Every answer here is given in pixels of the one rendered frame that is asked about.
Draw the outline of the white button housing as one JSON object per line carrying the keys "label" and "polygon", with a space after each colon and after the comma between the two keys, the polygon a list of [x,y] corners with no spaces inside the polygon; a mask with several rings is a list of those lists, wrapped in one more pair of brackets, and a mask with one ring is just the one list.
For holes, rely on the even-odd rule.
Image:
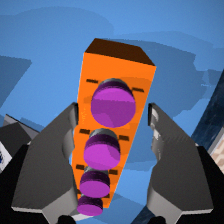
{"label": "white button housing", "polygon": [[28,144],[38,133],[39,131],[5,114],[3,127],[0,127],[0,173],[20,147]]}

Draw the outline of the black table edge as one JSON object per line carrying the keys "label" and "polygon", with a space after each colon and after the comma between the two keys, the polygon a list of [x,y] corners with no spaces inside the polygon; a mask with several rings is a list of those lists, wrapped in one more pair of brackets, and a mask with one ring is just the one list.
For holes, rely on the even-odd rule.
{"label": "black table edge", "polygon": [[217,147],[219,146],[219,144],[221,143],[223,138],[224,138],[224,125],[221,128],[217,137],[215,138],[214,142],[212,143],[212,145],[210,146],[210,148],[207,151],[210,154],[210,156],[213,155],[213,153],[215,152],[215,150],[217,149]]}

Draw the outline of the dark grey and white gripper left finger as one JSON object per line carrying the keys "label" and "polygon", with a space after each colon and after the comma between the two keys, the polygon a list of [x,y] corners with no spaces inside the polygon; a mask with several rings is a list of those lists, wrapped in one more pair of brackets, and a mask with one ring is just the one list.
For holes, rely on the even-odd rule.
{"label": "dark grey and white gripper left finger", "polygon": [[0,224],[58,224],[78,206],[69,157],[75,149],[79,104],[72,102],[0,174]]}

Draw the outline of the blue flat work mat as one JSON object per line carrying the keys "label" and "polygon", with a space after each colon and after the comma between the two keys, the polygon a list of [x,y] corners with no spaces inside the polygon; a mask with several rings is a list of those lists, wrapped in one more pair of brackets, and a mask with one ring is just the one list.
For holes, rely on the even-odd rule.
{"label": "blue flat work mat", "polygon": [[77,224],[131,224],[156,156],[148,104],[190,137],[224,69],[224,0],[0,0],[0,127],[5,114],[41,132],[77,102],[95,38],[139,46],[157,66],[108,208]]}

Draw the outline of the purple round cap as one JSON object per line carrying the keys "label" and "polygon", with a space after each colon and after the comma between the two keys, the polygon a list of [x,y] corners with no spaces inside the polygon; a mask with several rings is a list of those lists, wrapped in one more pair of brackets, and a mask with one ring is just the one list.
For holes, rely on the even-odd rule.
{"label": "purple round cap", "polygon": [[110,192],[110,178],[100,171],[85,172],[81,176],[79,190],[88,197],[104,197]]}
{"label": "purple round cap", "polygon": [[94,91],[90,111],[100,125],[108,128],[122,127],[128,124],[136,113],[133,92],[122,82],[105,82]]}
{"label": "purple round cap", "polygon": [[100,198],[82,196],[78,199],[77,211],[86,216],[97,216],[103,212],[103,201]]}
{"label": "purple round cap", "polygon": [[107,134],[91,136],[85,143],[83,159],[93,169],[112,169],[121,160],[120,144],[117,139]]}

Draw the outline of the orange tube rack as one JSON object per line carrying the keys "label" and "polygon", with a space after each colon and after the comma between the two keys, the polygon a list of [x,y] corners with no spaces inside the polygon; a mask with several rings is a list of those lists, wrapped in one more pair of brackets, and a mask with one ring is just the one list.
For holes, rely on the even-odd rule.
{"label": "orange tube rack", "polygon": [[[108,170],[110,192],[101,197],[103,207],[109,207],[139,124],[155,69],[154,63],[139,46],[95,38],[84,52],[77,100],[79,125],[74,130],[75,149],[72,152],[71,165],[77,183],[78,199],[81,196],[80,179],[84,174],[84,168],[88,166],[83,159],[85,143],[93,130],[107,128],[117,135],[122,155],[119,164]],[[126,82],[136,102],[134,118],[118,128],[100,125],[94,120],[90,111],[94,91],[100,82],[108,78],[118,78]]]}

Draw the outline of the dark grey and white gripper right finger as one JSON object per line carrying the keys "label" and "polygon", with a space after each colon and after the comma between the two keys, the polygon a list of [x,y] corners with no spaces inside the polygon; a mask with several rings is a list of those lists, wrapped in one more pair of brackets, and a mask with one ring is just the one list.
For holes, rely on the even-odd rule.
{"label": "dark grey and white gripper right finger", "polygon": [[159,162],[152,169],[147,208],[166,224],[224,224],[224,174],[206,149],[155,103],[148,105],[148,126]]}

